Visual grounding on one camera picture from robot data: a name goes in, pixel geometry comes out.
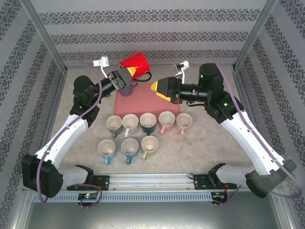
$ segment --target patterned wallpaper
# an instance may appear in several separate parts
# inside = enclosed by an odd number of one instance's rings
[[[204,54],[234,63],[266,0],[33,0],[67,66],[142,51],[150,64]]]
[[[21,159],[42,145],[61,72],[20,2],[2,0],[0,11],[0,229],[4,229],[22,188]]]
[[[280,0],[239,69],[255,123],[305,189],[305,1]],[[291,180],[288,194],[297,192]],[[304,196],[290,200],[297,228],[305,228]]]

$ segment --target mug handle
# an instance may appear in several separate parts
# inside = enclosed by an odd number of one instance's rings
[[[138,82],[136,82],[136,81],[132,81],[131,84],[132,84],[132,87],[133,87],[133,88],[136,87],[136,86],[138,86]]]
[[[109,165],[111,162],[110,158],[108,156],[105,157],[105,165]]]
[[[145,74],[149,74],[149,77],[147,79],[145,79],[145,80],[134,79],[134,81],[141,82],[141,83],[150,81],[152,78],[152,74],[150,72],[146,72]]]
[[[165,128],[166,128],[166,127],[163,125],[163,126],[162,126],[162,129],[161,129],[161,132],[160,132],[161,135],[164,135]]]
[[[128,155],[126,159],[126,164],[130,165],[131,162],[132,162],[132,156]]]
[[[115,139],[118,136],[118,134],[116,132],[112,133],[112,138]]]
[[[147,154],[148,154],[148,153],[145,151],[144,154],[143,154],[143,157],[142,157],[143,161],[145,161],[145,160],[148,158],[148,155],[147,155]]]
[[[125,131],[125,137],[128,137],[128,134],[129,134],[129,129],[126,129],[126,131]]]

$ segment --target mug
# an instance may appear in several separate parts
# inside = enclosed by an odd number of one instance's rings
[[[127,156],[126,164],[130,165],[132,158],[135,157],[139,149],[139,143],[133,138],[127,138],[121,145],[121,150]]]
[[[116,156],[115,144],[110,139],[102,140],[97,146],[97,151],[105,157],[105,165],[109,165],[111,160]]]
[[[144,154],[142,159],[146,160],[150,156],[154,155],[155,151],[159,146],[159,141],[154,136],[146,136],[141,141],[142,149],[144,150]]]
[[[126,87],[119,90],[121,96],[129,96],[133,93],[133,88],[138,85],[138,82],[131,81]]]
[[[140,117],[140,124],[143,132],[147,135],[151,135],[156,128],[157,118],[152,113],[145,113]]]
[[[161,134],[168,133],[173,129],[175,115],[170,111],[164,111],[159,115],[159,122],[161,124]]]
[[[122,133],[122,119],[117,115],[110,116],[106,121],[106,126],[108,130],[112,133],[112,138],[116,138],[117,135]]]
[[[126,128],[124,136],[135,135],[139,131],[138,123],[139,119],[134,114],[125,115],[122,119],[122,125]]]
[[[193,123],[192,117],[187,113],[181,113],[177,116],[177,129],[180,135],[184,135],[186,129],[188,129]]]
[[[135,67],[137,69],[137,71],[132,77],[132,80],[137,79],[145,74],[151,75],[151,73],[149,72],[148,61],[143,55],[143,53],[141,53],[140,51],[132,54],[131,56],[120,62],[120,68],[128,67]]]

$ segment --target red cup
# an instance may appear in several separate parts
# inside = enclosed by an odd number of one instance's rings
[[[128,68],[128,67],[135,67],[137,71],[132,77],[133,79],[137,79],[145,74],[151,75],[149,72],[149,64],[146,57],[140,51],[132,54],[131,56],[127,57],[125,60],[120,62],[120,68]]]

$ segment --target pink placemat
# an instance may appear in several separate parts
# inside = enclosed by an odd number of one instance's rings
[[[151,83],[138,84],[130,96],[124,97],[117,93],[114,114],[123,118],[125,115],[134,114],[138,118],[144,113],[152,113],[159,118],[163,111],[170,111],[176,117],[180,113],[179,105],[172,104],[156,95],[151,90]]]

